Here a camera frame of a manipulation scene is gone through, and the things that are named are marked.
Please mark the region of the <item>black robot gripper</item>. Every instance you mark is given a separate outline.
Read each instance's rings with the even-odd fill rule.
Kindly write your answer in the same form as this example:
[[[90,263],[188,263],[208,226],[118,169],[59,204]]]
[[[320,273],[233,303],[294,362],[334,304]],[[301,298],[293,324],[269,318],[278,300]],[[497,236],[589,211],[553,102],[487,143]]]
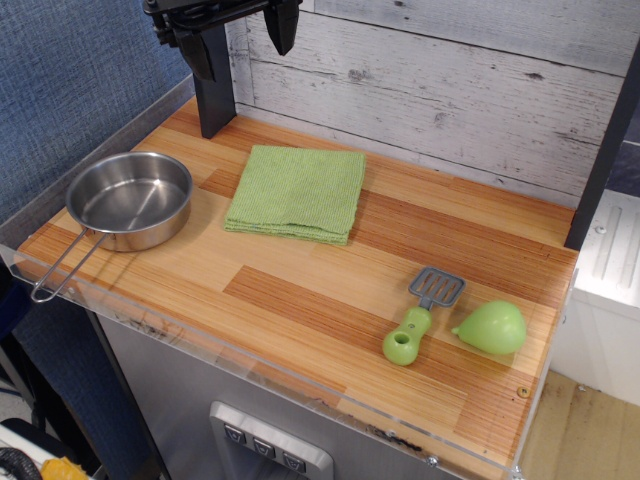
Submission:
[[[160,44],[178,46],[192,73],[201,81],[215,80],[201,32],[262,12],[273,45],[285,56],[295,44],[299,5],[298,0],[142,2]]]

